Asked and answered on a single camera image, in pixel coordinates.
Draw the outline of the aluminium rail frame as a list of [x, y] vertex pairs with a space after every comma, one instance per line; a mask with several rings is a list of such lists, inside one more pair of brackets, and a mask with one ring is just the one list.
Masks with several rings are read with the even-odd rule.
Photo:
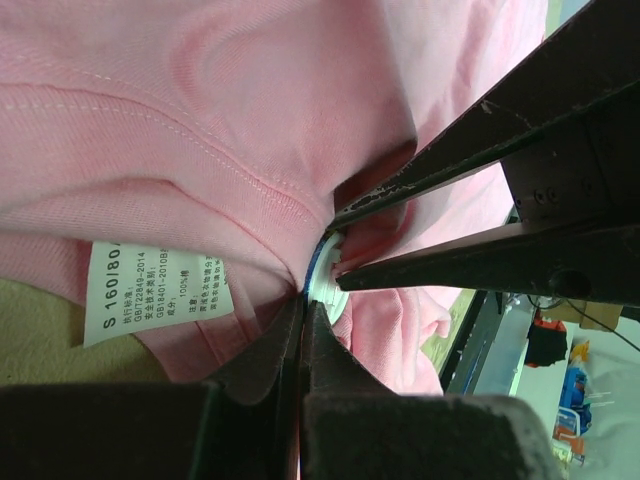
[[456, 258], [456, 279], [462, 287], [471, 289], [473, 296], [462, 311], [461, 324], [440, 369], [439, 379], [447, 394], [474, 392], [505, 316], [506, 297], [524, 284], [520, 272], [523, 260], [519, 258], [524, 253], [520, 222], [519, 213], [513, 209], [504, 232], [481, 236], [488, 246]]

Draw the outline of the pink t-shirt garment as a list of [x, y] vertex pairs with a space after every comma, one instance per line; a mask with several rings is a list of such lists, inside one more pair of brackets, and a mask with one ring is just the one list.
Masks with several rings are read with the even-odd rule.
[[[197, 381], [303, 289], [335, 214], [543, 40], [544, 1], [5, 1], [1, 379]], [[104, 321], [92, 250], [220, 259], [226, 315]]]

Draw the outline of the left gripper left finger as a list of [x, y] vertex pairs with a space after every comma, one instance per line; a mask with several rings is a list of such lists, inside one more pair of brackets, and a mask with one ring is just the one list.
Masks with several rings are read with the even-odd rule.
[[295, 479], [305, 307], [191, 383], [46, 384], [1, 391], [5, 479]]

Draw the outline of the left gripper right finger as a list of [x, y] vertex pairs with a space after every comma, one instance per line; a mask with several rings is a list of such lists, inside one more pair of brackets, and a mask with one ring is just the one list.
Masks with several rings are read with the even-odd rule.
[[302, 339], [304, 479], [557, 479], [541, 420], [496, 395], [399, 395], [308, 307]]

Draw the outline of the white round brooch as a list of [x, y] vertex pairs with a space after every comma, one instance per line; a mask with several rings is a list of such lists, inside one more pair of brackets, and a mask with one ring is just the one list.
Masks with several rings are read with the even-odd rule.
[[341, 262], [343, 241], [344, 235], [339, 232], [327, 232], [322, 237], [311, 257], [303, 288], [306, 303], [322, 304], [331, 326], [340, 319], [349, 299], [349, 293], [337, 284], [334, 272]]

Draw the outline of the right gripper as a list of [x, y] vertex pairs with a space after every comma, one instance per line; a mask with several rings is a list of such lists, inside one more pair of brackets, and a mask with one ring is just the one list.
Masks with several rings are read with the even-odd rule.
[[[341, 228], [501, 160], [524, 221], [639, 209], [639, 4], [590, 1], [398, 172], [339, 211]], [[639, 224], [513, 223], [359, 267], [344, 291], [417, 286], [639, 303]]]

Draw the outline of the white garment label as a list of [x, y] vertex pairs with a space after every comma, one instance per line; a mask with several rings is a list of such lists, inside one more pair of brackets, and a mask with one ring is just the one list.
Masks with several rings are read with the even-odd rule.
[[83, 346], [234, 311], [223, 261], [166, 248], [95, 242]]

